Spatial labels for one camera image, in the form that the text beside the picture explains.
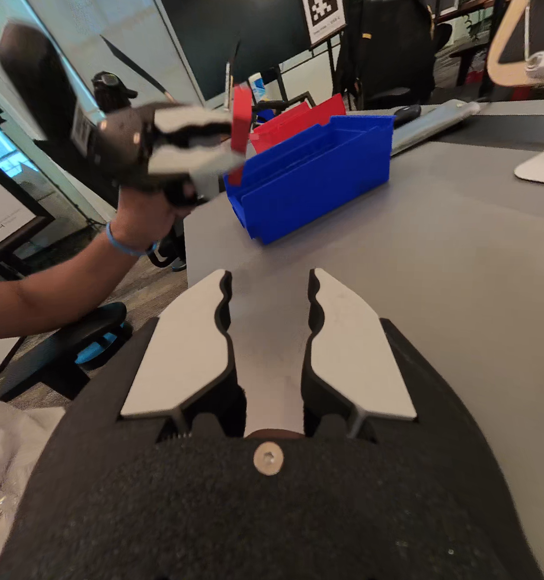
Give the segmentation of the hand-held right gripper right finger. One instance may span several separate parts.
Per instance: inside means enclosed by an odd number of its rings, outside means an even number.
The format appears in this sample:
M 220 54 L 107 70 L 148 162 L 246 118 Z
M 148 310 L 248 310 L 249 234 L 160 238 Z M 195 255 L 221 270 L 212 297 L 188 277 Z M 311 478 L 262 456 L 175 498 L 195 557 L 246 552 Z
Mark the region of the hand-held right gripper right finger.
M 304 430 L 337 415 L 348 437 L 369 417 L 413 422 L 418 413 L 376 311 L 324 269 L 309 272 L 310 303 L 302 368 Z

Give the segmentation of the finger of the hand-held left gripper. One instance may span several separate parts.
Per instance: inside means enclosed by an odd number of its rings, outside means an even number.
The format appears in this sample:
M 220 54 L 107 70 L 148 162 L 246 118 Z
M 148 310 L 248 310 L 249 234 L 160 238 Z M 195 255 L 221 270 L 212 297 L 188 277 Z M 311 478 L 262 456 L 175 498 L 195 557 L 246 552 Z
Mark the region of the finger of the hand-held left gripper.
M 240 168 L 245 160 L 246 153 L 233 150 L 230 144 L 194 146 L 189 149 L 165 145 L 152 153 L 147 174 L 159 183 L 189 178 L 196 193 L 210 201 L 220 193 L 220 177 Z
M 231 136 L 232 114 L 197 105 L 158 108 L 154 133 L 160 136 Z

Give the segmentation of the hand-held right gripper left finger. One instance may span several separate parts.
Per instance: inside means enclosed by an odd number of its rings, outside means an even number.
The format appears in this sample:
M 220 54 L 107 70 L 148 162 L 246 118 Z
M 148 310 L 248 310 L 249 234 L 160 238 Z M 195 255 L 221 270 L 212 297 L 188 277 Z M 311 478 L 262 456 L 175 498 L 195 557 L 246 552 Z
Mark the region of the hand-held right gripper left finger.
M 186 437 L 198 416 L 210 414 L 227 437 L 244 436 L 246 395 L 228 332 L 231 299 L 232 273 L 218 269 L 164 309 L 120 418 L 169 419 Z

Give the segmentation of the red rectangular block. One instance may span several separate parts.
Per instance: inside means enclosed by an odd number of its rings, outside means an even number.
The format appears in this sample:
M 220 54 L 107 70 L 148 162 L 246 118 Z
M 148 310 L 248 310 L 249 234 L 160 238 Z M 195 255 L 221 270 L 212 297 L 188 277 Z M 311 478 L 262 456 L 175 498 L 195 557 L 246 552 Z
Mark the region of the red rectangular block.
M 233 91 L 231 149 L 246 159 L 252 125 L 252 92 L 236 85 Z

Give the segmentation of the blue plastic bin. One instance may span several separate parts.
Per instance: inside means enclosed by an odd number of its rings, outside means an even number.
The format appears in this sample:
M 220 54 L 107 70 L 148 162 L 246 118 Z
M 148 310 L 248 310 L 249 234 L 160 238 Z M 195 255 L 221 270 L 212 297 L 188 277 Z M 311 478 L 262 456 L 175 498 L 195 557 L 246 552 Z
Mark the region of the blue plastic bin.
M 384 185 L 394 117 L 338 115 L 253 156 L 228 200 L 252 239 L 275 242 Z

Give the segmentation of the person's left forearm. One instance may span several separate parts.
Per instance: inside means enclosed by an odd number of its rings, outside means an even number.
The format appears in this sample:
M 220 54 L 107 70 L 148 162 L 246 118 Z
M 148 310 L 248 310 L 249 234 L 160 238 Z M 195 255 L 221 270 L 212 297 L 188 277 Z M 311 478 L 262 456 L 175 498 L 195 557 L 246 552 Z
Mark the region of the person's left forearm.
M 39 335 L 97 308 L 138 258 L 100 234 L 71 259 L 17 281 L 0 281 L 0 339 Z

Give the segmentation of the person's left hand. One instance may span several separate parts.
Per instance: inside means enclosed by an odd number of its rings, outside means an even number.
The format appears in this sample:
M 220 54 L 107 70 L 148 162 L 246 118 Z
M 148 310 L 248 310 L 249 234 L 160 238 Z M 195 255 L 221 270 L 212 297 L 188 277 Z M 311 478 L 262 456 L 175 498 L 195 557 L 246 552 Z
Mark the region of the person's left hand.
M 140 192 L 123 187 L 118 197 L 115 218 L 110 221 L 113 236 L 136 250 L 146 250 L 161 241 L 176 221 L 192 213 L 194 206 L 172 205 L 162 191 Z

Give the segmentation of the lit blue screen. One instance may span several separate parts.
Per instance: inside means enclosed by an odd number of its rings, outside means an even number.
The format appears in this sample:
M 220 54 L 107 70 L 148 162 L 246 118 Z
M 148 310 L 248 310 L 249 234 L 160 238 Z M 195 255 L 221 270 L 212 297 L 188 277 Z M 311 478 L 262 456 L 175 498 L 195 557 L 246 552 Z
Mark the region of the lit blue screen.
M 39 173 L 39 169 L 0 129 L 0 170 L 10 178 L 25 171 Z

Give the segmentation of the large dark screen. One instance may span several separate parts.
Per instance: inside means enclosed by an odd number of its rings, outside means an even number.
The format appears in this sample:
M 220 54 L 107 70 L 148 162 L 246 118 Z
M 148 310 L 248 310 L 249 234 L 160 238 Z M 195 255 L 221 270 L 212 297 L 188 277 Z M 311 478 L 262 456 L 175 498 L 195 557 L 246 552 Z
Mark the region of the large dark screen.
M 161 1 L 204 100 L 310 48 L 302 1 Z

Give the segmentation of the red plastic bin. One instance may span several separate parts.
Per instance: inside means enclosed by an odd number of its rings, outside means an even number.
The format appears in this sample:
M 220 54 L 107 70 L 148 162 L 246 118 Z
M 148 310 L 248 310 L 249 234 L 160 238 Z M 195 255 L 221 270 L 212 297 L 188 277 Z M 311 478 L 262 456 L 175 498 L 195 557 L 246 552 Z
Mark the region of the red plastic bin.
M 249 138 L 256 154 L 260 154 L 283 141 L 311 128 L 324 126 L 334 116 L 346 115 L 346 108 L 340 94 L 311 107 L 307 102 L 293 108 L 256 127 Z

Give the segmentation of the blue wristband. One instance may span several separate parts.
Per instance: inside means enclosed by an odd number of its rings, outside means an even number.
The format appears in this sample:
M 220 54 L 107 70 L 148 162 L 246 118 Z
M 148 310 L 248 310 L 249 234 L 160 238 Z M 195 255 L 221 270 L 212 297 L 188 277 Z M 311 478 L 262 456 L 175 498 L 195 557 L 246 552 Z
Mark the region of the blue wristband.
M 125 244 L 119 242 L 112 234 L 111 231 L 111 223 L 107 222 L 105 225 L 105 235 L 107 238 L 107 241 L 110 243 L 110 245 L 118 250 L 119 252 L 123 253 L 124 255 L 130 256 L 130 257 L 144 257 L 144 256 L 150 256 L 151 254 L 153 254 L 156 250 L 158 250 L 158 247 L 160 245 L 159 241 L 154 241 L 146 250 L 136 250 L 134 248 L 130 248 L 128 246 L 126 246 Z

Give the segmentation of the framed tag poster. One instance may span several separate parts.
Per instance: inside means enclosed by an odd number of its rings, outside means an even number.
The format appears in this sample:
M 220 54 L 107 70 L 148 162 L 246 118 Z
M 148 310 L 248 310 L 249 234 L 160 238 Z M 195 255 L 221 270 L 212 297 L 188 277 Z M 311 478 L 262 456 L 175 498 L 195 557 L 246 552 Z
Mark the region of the framed tag poster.
M 54 217 L 0 170 L 0 276 L 28 276 L 31 268 L 15 251 L 54 221 Z

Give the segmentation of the black white tag board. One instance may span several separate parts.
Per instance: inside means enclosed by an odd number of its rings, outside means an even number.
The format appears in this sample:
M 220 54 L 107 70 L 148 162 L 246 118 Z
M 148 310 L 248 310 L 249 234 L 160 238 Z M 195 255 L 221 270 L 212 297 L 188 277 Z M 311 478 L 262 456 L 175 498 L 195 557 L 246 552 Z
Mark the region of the black white tag board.
M 343 1 L 302 1 L 311 47 L 330 40 L 347 25 Z

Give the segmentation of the black computer mouse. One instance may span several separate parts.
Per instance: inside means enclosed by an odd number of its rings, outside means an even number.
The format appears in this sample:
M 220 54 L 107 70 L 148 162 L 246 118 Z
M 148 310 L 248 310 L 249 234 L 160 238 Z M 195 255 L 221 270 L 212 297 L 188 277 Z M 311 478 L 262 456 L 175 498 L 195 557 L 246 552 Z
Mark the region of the black computer mouse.
M 398 129 L 421 116 L 421 105 L 408 105 L 396 110 L 393 114 L 393 128 Z

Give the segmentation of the grey pouch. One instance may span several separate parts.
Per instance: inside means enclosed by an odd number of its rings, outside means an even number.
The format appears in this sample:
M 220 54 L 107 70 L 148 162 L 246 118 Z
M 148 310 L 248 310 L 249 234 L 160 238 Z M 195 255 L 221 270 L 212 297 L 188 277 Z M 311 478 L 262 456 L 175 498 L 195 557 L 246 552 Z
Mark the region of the grey pouch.
M 477 101 L 466 102 L 451 99 L 442 105 L 437 105 L 429 112 L 421 114 L 418 118 L 402 124 L 393 131 L 391 157 L 398 156 L 450 127 L 477 115 L 481 108 L 482 105 Z

